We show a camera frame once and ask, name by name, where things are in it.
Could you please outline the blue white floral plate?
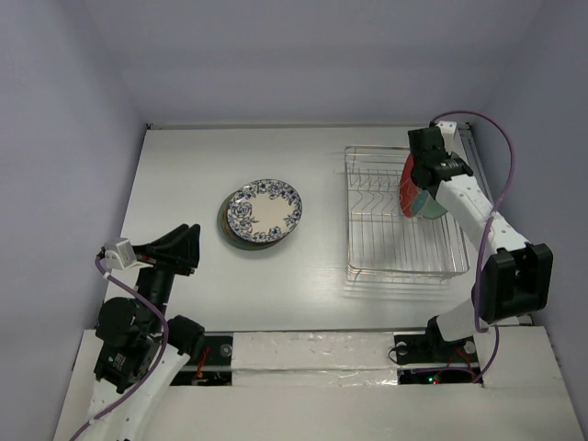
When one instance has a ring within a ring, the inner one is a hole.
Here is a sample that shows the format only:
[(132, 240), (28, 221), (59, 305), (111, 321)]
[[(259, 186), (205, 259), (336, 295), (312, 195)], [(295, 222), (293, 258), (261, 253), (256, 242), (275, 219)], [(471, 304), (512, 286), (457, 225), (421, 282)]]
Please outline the blue white floral plate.
[(265, 178), (233, 192), (225, 213), (228, 228), (238, 239), (253, 245), (273, 245), (294, 231), (302, 210), (302, 199), (293, 186)]

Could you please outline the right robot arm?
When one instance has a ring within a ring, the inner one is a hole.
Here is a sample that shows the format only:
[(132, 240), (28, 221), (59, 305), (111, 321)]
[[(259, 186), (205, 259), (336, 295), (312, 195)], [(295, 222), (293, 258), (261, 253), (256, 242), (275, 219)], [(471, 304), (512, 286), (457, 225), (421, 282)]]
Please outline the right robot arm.
[(527, 240), (499, 213), (499, 203), (488, 200), (469, 164), (454, 152), (456, 140), (450, 121), (408, 133), (412, 182), (458, 222), (478, 249), (470, 299), (426, 326), (423, 349), (434, 360), (447, 358), (457, 343), (493, 324), (543, 310), (554, 260), (546, 244)]

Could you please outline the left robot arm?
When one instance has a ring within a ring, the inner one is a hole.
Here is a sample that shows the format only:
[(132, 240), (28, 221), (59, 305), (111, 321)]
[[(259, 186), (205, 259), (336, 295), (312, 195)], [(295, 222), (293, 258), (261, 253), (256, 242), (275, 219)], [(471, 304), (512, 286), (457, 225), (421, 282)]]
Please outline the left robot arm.
[(99, 309), (102, 345), (87, 420), (74, 440), (142, 439), (175, 375), (203, 354), (202, 325), (165, 317), (175, 278), (198, 268), (199, 238), (199, 225), (181, 224), (150, 243), (118, 238), (97, 253), (102, 278), (127, 294)]

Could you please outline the red and teal plate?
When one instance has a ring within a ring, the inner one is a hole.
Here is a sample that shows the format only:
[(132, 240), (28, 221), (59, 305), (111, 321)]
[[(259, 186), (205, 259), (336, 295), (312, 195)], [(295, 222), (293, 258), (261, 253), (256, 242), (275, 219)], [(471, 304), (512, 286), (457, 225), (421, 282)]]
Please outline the red and teal plate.
[(408, 155), (401, 173), (399, 183), (399, 201), (402, 214), (407, 218), (421, 215), (425, 209), (429, 194), (419, 188), (412, 180), (413, 156)]

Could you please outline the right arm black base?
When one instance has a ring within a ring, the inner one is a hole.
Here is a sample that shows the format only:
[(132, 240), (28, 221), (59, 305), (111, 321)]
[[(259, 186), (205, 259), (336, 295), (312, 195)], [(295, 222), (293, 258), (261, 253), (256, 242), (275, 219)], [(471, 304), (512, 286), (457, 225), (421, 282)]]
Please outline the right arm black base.
[(452, 363), (474, 366), (479, 363), (477, 353), (468, 354), (465, 348), (465, 344), (472, 342), (466, 339), (457, 343), (432, 343), (423, 334), (399, 334), (394, 336), (387, 357), (401, 367), (446, 367)]

